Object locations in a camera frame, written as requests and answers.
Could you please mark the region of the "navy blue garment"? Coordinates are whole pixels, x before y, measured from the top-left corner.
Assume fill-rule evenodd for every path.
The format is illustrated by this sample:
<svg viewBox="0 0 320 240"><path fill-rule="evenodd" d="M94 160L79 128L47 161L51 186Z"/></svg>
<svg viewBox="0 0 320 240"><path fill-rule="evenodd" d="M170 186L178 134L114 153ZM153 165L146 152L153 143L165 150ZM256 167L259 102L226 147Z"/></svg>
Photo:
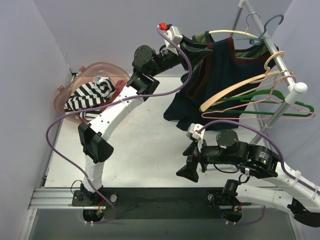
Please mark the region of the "navy blue garment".
<svg viewBox="0 0 320 240"><path fill-rule="evenodd" d="M264 64L271 56L269 52L258 58L238 58L231 37L206 44L213 53L193 70L187 85L175 94L163 114L165 120L176 121L176 127L182 131L192 123L206 125L214 117L233 118L237 122L238 113L212 113L209 118L202 118L200 106L218 92L265 73Z"/></svg>

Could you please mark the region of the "rust red tank top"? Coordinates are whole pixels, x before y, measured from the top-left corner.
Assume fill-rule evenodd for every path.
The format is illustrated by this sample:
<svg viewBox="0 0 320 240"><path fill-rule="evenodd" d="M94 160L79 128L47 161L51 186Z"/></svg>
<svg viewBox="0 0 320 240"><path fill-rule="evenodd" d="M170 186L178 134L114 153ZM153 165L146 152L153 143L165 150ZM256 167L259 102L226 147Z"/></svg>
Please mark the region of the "rust red tank top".
<svg viewBox="0 0 320 240"><path fill-rule="evenodd" d="M125 80L118 80L115 84L115 92L112 97L109 99L110 102L113 102L119 94L122 92L123 88L127 85Z"/></svg>

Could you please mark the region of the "beige wooden hanger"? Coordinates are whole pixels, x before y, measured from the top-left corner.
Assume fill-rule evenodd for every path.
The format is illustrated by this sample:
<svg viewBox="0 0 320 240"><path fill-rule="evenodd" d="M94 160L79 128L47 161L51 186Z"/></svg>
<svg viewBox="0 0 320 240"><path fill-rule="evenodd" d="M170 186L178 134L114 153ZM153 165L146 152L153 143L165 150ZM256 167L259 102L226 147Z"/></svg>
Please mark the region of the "beige wooden hanger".
<svg viewBox="0 0 320 240"><path fill-rule="evenodd" d="M221 98L223 98L224 96L226 96L227 94L241 88L242 86L248 85L248 84L257 84L260 83L266 79L269 79L270 77L275 76L276 74L279 74L280 71L271 71L271 67L268 66L269 62L271 60L273 60L275 57L284 57L285 56L285 52L284 51L277 51L276 53L272 54L264 63L263 67L265 69L265 73L263 74L259 74L256 75L254 77L245 79L241 82L238 82L232 86L229 86L227 88L225 88L224 90L216 93L215 95L211 96L208 100L206 100L200 107L200 111L204 112L206 111L210 106L212 106L213 104L215 104L218 100L220 100Z"/></svg>

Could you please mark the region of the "black white striped tank top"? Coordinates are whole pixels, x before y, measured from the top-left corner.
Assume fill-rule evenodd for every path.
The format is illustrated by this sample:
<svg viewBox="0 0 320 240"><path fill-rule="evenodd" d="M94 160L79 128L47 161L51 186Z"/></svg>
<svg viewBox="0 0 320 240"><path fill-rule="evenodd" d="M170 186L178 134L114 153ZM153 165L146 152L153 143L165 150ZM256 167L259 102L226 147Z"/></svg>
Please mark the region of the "black white striped tank top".
<svg viewBox="0 0 320 240"><path fill-rule="evenodd" d="M115 86L109 77L95 76L93 81L82 84L70 95L63 106L64 112L68 114L110 103L110 98L116 91Z"/></svg>

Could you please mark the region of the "green plastic hanger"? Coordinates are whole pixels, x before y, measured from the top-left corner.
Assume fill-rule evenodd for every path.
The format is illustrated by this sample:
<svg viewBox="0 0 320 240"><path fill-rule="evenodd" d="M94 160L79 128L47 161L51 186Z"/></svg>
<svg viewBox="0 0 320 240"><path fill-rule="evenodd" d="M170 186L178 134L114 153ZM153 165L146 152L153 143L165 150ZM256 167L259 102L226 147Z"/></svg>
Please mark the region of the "green plastic hanger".
<svg viewBox="0 0 320 240"><path fill-rule="evenodd" d="M263 103L263 104L282 104L285 101L285 96L279 90L272 90L271 88L257 90L248 94L224 97L221 98L217 105L224 104L225 102L231 102L233 105L225 109L214 109L213 107L208 108L205 111L201 111L205 114L211 113L227 113L227 114L254 114L254 115L274 115L274 112L269 111L247 111L245 108L249 105ZM300 101L295 101L291 104L291 108L298 111L298 113L283 113L284 117L297 117L297 118L313 118L315 109L309 104L305 104Z"/></svg>

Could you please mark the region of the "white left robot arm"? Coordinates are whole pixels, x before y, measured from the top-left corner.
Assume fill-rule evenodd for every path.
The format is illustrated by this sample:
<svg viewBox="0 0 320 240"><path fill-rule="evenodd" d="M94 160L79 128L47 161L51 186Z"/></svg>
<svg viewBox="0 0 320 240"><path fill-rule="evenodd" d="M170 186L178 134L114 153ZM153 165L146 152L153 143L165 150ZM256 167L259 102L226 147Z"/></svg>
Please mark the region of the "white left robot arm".
<svg viewBox="0 0 320 240"><path fill-rule="evenodd" d="M134 52L133 74L119 96L95 119L78 126L80 143L85 154L85 177L80 185L83 199L91 206L100 203L102 174L105 161L113 154L114 148L107 142L116 127L136 107L150 97L156 97L160 84L154 77L179 64L192 72L193 68L212 53L202 42L185 36L177 47L168 45L157 53L148 45L139 46Z"/></svg>

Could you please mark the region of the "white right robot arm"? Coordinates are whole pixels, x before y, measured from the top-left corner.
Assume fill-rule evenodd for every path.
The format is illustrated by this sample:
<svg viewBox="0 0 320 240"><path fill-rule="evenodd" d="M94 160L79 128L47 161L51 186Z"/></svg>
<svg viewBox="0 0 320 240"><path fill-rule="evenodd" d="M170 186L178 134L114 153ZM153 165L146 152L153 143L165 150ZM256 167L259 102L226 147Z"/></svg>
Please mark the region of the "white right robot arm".
<svg viewBox="0 0 320 240"><path fill-rule="evenodd" d="M221 212L228 222L240 221L242 204L251 203L273 207L292 216L299 223L320 226L320 194L318 187L309 189L302 184L299 171L282 170L281 159L265 146L239 141L233 130L222 130L216 136L216 145L208 146L203 139L194 139L183 152L186 164L176 172L179 177L198 182L198 165L202 172L208 165L233 165L246 179L228 179L218 194L209 201L219 210L221 206L233 208Z"/></svg>

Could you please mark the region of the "cream plastic hanger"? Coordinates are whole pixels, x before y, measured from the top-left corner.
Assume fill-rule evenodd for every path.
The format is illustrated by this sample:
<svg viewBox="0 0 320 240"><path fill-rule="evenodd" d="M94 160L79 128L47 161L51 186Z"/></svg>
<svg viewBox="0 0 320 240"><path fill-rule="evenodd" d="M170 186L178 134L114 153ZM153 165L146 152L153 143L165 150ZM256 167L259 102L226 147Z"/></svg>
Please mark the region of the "cream plastic hanger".
<svg viewBox="0 0 320 240"><path fill-rule="evenodd" d="M251 34L251 33L248 33L248 32L245 32L245 31L238 31L238 30L229 30L229 29L219 29L219 30L211 30L208 32L209 34L218 34L218 33L230 33L230 34L238 34L238 35L243 35L243 36L247 36L253 40L257 40L258 37Z"/></svg>

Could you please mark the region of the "teal blue hanger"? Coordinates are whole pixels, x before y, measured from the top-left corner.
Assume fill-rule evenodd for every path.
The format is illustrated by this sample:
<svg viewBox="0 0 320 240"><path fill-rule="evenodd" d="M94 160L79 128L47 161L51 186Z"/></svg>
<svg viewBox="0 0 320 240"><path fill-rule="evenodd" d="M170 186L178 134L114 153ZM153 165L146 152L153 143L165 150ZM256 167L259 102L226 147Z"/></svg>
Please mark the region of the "teal blue hanger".
<svg viewBox="0 0 320 240"><path fill-rule="evenodd" d="M261 20L260 15L257 12L251 12L247 15L245 21L247 24L247 30L245 30L244 32L247 34L247 31L249 29L249 23L248 23L248 17L252 17L252 16L258 16L259 20ZM246 35L246 37L242 37L242 38L236 38L235 41L239 41L239 40L249 40L249 44L253 45L253 46L257 46L259 44L261 44L264 41L264 36L267 34L267 27L268 24L276 18L280 18L280 20L278 21L278 25L281 25L285 16L283 14L276 14L272 17L270 17L263 25L263 31L260 33L259 36L253 37L253 36L248 36Z"/></svg>

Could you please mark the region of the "olive green garment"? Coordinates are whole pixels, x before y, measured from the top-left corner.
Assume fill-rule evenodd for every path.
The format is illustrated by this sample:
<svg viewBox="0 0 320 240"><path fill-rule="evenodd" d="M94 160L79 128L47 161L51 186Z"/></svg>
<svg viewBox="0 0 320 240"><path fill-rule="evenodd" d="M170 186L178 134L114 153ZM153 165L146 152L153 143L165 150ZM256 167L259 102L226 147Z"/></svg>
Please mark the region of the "olive green garment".
<svg viewBox="0 0 320 240"><path fill-rule="evenodd" d="M193 35L191 37L192 40L200 42L200 43L214 43L215 40L209 34L209 31L205 31L200 34ZM236 49L235 56L240 59L255 59L261 57L264 54L268 54L269 50L264 43L259 45L252 45L246 49Z"/></svg>

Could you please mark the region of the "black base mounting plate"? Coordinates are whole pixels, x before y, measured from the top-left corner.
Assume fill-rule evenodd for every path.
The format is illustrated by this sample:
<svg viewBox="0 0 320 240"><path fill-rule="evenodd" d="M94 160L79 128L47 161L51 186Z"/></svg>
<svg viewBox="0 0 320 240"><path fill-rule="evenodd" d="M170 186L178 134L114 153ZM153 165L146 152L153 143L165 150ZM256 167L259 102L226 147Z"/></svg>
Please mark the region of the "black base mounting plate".
<svg viewBox="0 0 320 240"><path fill-rule="evenodd" d="M208 220L220 219L223 208L238 207L241 202L223 194L221 187L103 187L100 193L115 206L94 194L74 192L71 205L82 207L86 217L98 207L98 218L119 220Z"/></svg>

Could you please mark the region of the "pink translucent plastic basket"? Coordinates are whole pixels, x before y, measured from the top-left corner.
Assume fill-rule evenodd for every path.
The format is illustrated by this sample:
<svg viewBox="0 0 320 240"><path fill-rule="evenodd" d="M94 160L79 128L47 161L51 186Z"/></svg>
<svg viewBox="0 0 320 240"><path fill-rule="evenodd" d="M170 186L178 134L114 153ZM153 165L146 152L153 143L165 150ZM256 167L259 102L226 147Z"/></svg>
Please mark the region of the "pink translucent plastic basket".
<svg viewBox="0 0 320 240"><path fill-rule="evenodd" d="M57 89L59 93L55 97L53 105L54 109L61 115L67 114L64 111L64 105L71 94L74 93L75 90L78 89L82 84L92 82L94 80L94 77L108 77L114 85L119 80L124 80L127 83L130 79L129 74L125 70L108 62L96 62L89 65L88 67L83 66L79 69L79 71L80 73L71 80L71 83L69 85L67 85L66 87L60 86ZM78 123L88 123L89 121L99 116L99 114L104 110L104 108L99 110L92 110L92 108L86 109L85 112L68 116L67 119Z"/></svg>

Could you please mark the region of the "metal clothes rack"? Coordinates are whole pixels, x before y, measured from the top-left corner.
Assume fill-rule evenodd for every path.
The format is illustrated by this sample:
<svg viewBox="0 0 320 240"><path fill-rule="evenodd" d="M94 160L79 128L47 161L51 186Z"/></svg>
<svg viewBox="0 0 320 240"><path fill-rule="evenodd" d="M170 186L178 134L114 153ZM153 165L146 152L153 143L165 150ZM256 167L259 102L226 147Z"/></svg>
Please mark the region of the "metal clothes rack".
<svg viewBox="0 0 320 240"><path fill-rule="evenodd" d="M235 26L238 24L238 18L241 15L240 12L242 11L242 8L246 8L249 14L255 12L248 0L241 0L239 2L239 13L237 14L236 19L234 21ZM251 18L257 26L259 32L261 33L263 31L264 24L261 22L261 20L259 20L257 15L251 16ZM278 52L268 33L266 33L266 35L263 37L263 42L267 46L271 55ZM274 124L281 118L285 111L291 106L291 104L293 104L294 101L297 100L298 97L300 97L300 95L304 94L308 90L308 87L305 83L296 83L295 76L291 74L289 69L287 69L283 61L283 57L276 56L273 60L269 62L268 66L271 67L271 72L280 71L280 73L276 74L275 76L281 76L280 79L286 83L287 88L289 90L289 94L285 97L285 100L282 102L282 104L280 104L280 107L276 110L274 115L272 115L271 118L267 121L267 123L262 127L262 129L260 130L262 133L267 133L274 126Z"/></svg>

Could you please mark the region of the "aluminium frame rail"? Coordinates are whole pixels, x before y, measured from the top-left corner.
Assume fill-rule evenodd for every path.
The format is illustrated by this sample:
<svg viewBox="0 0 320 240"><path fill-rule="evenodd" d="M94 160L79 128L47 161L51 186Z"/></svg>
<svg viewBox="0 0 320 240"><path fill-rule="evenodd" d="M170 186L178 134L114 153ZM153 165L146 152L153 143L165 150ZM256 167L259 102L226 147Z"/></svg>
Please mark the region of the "aluminium frame rail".
<svg viewBox="0 0 320 240"><path fill-rule="evenodd" d="M68 209L73 195L68 188L36 188L33 190L29 209Z"/></svg>

